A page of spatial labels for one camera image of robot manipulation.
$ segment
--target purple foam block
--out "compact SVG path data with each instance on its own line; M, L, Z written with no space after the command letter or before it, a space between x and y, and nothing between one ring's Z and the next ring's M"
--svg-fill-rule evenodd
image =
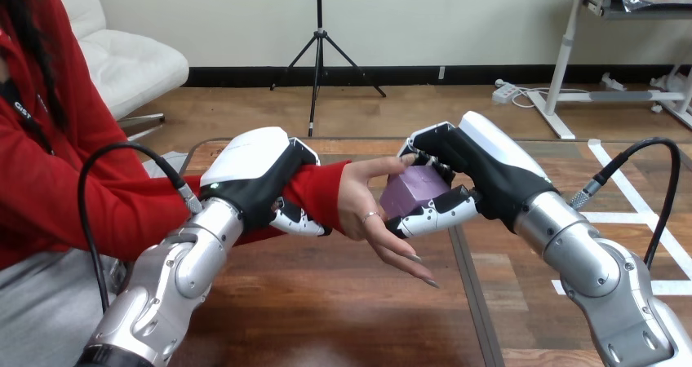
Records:
M389 218L406 216L449 190L450 187L432 166L411 166L387 182L379 204Z

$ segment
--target power strip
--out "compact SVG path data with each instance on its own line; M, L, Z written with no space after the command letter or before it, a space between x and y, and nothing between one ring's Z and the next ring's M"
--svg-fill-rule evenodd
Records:
M510 83L505 83L504 86L495 90L493 93L493 102L497 102L499 104L508 104L512 102L512 98L517 93L519 93L517 86Z

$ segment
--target white desk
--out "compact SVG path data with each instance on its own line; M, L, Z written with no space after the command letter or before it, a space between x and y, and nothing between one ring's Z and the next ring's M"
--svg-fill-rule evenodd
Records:
M567 63L570 61L570 54L574 44L574 35L577 30L577 19L582 7L586 7L590 12L608 20L692 20L692 6L689 9L671 7L657 10L644 10L626 12L622 0L573 0L570 19L567 22L567 31L562 38L560 54L557 57L555 73L552 75L552 82L548 98L544 99L538 92L530 91L527 93L531 102L541 113L545 121L557 133L560 139L576 139L574 133L557 116L557 102L658 102L664 106L673 116L679 118L690 129L692 129L692 115L688 112L690 101L692 100L692 74L687 80L684 92L661 92L661 91L598 91L578 94L561 94L562 81L565 78Z

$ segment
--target tripod leg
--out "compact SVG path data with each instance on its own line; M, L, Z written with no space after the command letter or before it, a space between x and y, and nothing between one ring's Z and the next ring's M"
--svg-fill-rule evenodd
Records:
M322 75L322 78L325 78L326 77L326 69L324 69L324 40L320 39L319 41L320 41L320 45L322 45L322 47L320 48L320 71L321 71L320 74Z
M295 59L293 59L293 62L291 63L291 65L287 66L286 69L284 69L282 75L279 77L279 80L277 80L277 81L275 81L274 83L272 83L272 86L269 87L269 90L274 91L274 89L278 87L279 83L281 83L281 81L283 80L283 78L284 78L284 77L286 76L286 74L288 73L288 70L291 69L291 68L293 68L293 66L295 65L295 63L297 63L298 60L300 60L300 57L303 57L303 55L305 54L306 50L310 47L310 45L313 44L313 42L315 42L316 39L317 39L317 38L315 38L314 35L313 35L312 38L310 38L310 42L308 42L308 45L305 45L305 47L303 48L303 50L300 51L300 53L298 53L298 55L295 57Z
M331 40L331 38L329 38L328 35L326 36L326 40L327 40L327 41L336 49L336 51L338 51L338 52L339 52L339 53L340 53L340 54L341 54L341 55L342 55L342 56L343 56L343 57L344 57L355 69L358 70L358 72L363 76L363 79L365 79L365 81L366 81L369 85L373 86L373 87L377 90L377 92L379 92L379 94L382 95L383 97L386 97L386 96L387 96L386 94L384 94L384 92L383 92L382 90L380 90L380 88L379 88L378 86L376 86L376 85L370 80L369 77L367 77L367 75L366 75L366 73L363 71L363 69L362 69L361 67L357 66L356 63L354 63L353 60L351 60L351 59L346 55L346 53L344 53L344 51L342 51L341 48L338 47L338 46L334 43L334 41Z
M315 56L315 84L313 85L313 104L310 107L310 125L308 137L313 137L313 125L315 121L315 103L317 102L317 90L320 86L320 56L322 55L322 38L317 40L317 55Z

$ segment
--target silver robotic arm joint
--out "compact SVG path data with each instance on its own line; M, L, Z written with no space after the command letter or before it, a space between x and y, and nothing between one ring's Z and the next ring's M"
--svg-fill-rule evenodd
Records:
M564 277L561 282L567 296L586 316L598 355L613 367L658 365L672 360L674 341L656 314L666 307L661 307L665 305L653 296L646 265L616 242L595 242L617 262L622 273L615 290L592 298L578 292ZM685 341L686 334L678 338Z
M531 199L514 230L580 294L601 297L618 286L617 262L593 239L599 232L557 193Z
M195 240L175 271L178 291L186 298L198 298L208 292L242 233L239 212L229 203L211 198L202 205L204 211L192 217L175 234L175 238Z
M168 364L242 233L233 206L219 199L202 205L202 212L137 259L131 282L106 311L86 348L119 347L155 367Z

